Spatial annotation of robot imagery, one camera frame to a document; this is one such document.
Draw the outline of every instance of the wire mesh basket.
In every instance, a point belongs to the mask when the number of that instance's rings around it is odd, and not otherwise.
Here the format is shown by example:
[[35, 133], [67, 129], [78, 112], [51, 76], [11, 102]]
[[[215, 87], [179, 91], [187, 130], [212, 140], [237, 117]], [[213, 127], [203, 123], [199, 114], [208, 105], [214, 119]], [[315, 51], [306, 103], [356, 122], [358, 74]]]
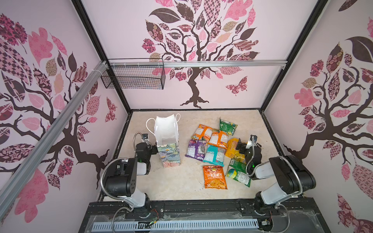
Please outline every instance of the wire mesh basket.
[[150, 59], [150, 62], [149, 58], [135, 59], [136, 62], [132, 58], [110, 62], [111, 69], [107, 69], [101, 76], [105, 87], [115, 88], [118, 84], [121, 88], [163, 89], [166, 80], [163, 59]]

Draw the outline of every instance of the chip packet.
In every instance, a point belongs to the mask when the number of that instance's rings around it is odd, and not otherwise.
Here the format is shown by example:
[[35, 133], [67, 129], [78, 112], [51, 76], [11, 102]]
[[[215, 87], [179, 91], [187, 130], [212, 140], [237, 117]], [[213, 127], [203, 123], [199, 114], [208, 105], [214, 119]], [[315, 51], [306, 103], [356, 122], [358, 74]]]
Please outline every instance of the chip packet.
[[251, 178], [246, 174], [246, 164], [235, 161], [234, 159], [231, 160], [229, 164], [228, 171], [226, 177], [232, 178], [235, 181], [243, 183], [247, 187], [250, 187]]
[[209, 140], [209, 144], [220, 147], [223, 149], [227, 149], [227, 142], [228, 142], [228, 135], [226, 132], [218, 130], [218, 129], [213, 129], [211, 138]]
[[228, 189], [221, 166], [203, 166], [205, 188]]
[[205, 158], [203, 159], [203, 162], [224, 167], [223, 162], [225, 151], [226, 150], [223, 148], [219, 148], [213, 145], [207, 145], [206, 154]]
[[192, 139], [194, 140], [204, 140], [209, 141], [212, 134], [212, 128], [206, 126], [206, 125], [199, 125], [197, 130], [192, 136]]
[[226, 132], [229, 135], [233, 135], [238, 125], [232, 122], [222, 120], [220, 118], [220, 130]]
[[185, 156], [202, 161], [205, 158], [206, 145], [206, 141], [191, 139]]

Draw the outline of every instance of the purple snack bag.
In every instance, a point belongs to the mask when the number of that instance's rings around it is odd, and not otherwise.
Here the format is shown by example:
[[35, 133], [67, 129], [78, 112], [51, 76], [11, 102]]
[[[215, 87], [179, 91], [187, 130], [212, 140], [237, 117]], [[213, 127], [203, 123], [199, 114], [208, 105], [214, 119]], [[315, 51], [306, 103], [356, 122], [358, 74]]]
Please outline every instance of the purple snack bag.
[[186, 157], [195, 158], [202, 161], [205, 158], [205, 148], [207, 141], [203, 140], [190, 140], [188, 145]]

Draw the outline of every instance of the tree mural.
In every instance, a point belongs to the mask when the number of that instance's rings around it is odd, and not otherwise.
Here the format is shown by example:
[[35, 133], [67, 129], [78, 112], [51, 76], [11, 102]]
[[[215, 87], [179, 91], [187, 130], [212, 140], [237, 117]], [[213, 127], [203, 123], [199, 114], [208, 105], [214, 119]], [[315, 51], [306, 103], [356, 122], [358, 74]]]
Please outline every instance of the tree mural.
[[[0, 25], [2, 28], [8, 28], [12, 23], [9, 18], [1, 15]], [[5, 36], [2, 31], [0, 32], [3, 38], [9, 41], [10, 37]], [[58, 51], [58, 54], [51, 53], [54, 45], [48, 41], [48, 33], [44, 28], [39, 28], [39, 34], [32, 32], [31, 35], [28, 35], [28, 45], [36, 60], [33, 70], [10, 44], [0, 39], [1, 76], [7, 90], [7, 93], [0, 93], [0, 100], [6, 103], [0, 106], [0, 121], [7, 122], [0, 123], [0, 144], [5, 143], [14, 133], [39, 141], [58, 114], [72, 99], [73, 93], [78, 91], [77, 84], [84, 82], [88, 75], [86, 63], [83, 62], [83, 66], [78, 68], [73, 53], [67, 56], [64, 44], [52, 35], [51, 38], [58, 49], [55, 50]], [[42, 71], [40, 61], [48, 58], [51, 59], [47, 61], [45, 71]], [[104, 161], [108, 150], [104, 155], [98, 156], [82, 151], [80, 147], [80, 143], [85, 142], [84, 135], [89, 133], [85, 126], [97, 120], [93, 116], [100, 103], [100, 96], [94, 96], [97, 87], [98, 83], [96, 82], [63, 129], [64, 137], [50, 148], [45, 160], [41, 162], [48, 163], [44, 174], [49, 184], [54, 187], [60, 189], [60, 179], [71, 174], [74, 164], [84, 162], [95, 165], [98, 187], [100, 171], [105, 168]], [[31, 105], [28, 106], [25, 100], [28, 100]], [[116, 107], [109, 99], [107, 99], [107, 104], [110, 110], [107, 121], [114, 120]], [[18, 117], [13, 117], [14, 120], [11, 119], [12, 115], [18, 114]], [[18, 141], [17, 144], [0, 150], [0, 162], [18, 162], [26, 158], [33, 148], [34, 146], [31, 144]], [[19, 165], [7, 168], [0, 166], [0, 172], [15, 172], [18, 168]]]
[[[146, 21], [147, 31], [151, 39], [144, 39], [142, 47], [151, 53], [150, 61], [162, 58], [166, 61], [222, 61], [222, 60], [252, 60], [258, 54], [251, 50], [258, 44], [258, 40], [248, 41], [256, 28], [250, 28], [255, 20], [255, 10], [249, 8], [252, 0], [156, 0], [165, 8], [159, 8], [150, 13], [158, 17], [163, 23], [156, 24]], [[220, 4], [230, 4], [225, 15], [222, 14]], [[162, 52], [156, 53], [156, 46]], [[241, 71], [239, 67], [221, 67], [220, 72], [210, 67], [166, 68], [170, 79], [179, 81], [188, 79], [187, 83], [192, 90], [192, 97], [185, 103], [208, 103], [202, 99], [197, 88], [196, 79], [207, 77], [212, 73], [219, 79], [223, 75], [232, 75]], [[242, 79], [239, 85], [228, 85], [226, 88], [237, 94], [246, 90], [247, 79]]]
[[338, 43], [326, 64], [322, 60], [312, 64], [312, 77], [302, 83], [306, 89], [301, 88], [294, 95], [305, 107], [299, 113], [308, 129], [305, 142], [300, 151], [284, 146], [297, 158], [304, 159], [316, 140], [326, 141], [323, 149], [330, 149], [330, 158], [341, 155], [344, 159], [341, 172], [345, 180], [351, 174], [352, 165], [346, 158], [346, 149], [350, 148], [355, 160], [352, 176], [358, 187], [373, 199], [373, 171], [356, 162], [373, 165], [373, 145], [360, 140], [373, 139], [373, 71], [353, 66], [355, 59], [373, 63], [373, 42], [366, 37], [347, 40], [352, 42], [353, 56], [344, 53]]

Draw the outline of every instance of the white bag handle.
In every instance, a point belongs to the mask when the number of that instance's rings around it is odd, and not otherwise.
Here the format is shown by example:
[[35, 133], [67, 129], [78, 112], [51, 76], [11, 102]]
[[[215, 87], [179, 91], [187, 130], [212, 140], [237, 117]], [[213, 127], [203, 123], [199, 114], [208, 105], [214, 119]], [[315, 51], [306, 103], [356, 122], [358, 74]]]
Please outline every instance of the white bag handle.
[[178, 122], [179, 122], [180, 118], [181, 118], [181, 115], [180, 115], [180, 113], [176, 114], [176, 116], [175, 116], [175, 120], [176, 120], [176, 123], [178, 123]]
[[153, 119], [154, 120], [154, 123], [156, 122], [156, 120], [154, 118], [149, 118], [147, 121], [146, 121], [146, 128], [149, 130], [149, 132], [151, 132], [154, 136], [156, 136], [149, 128], [148, 128], [148, 121]]

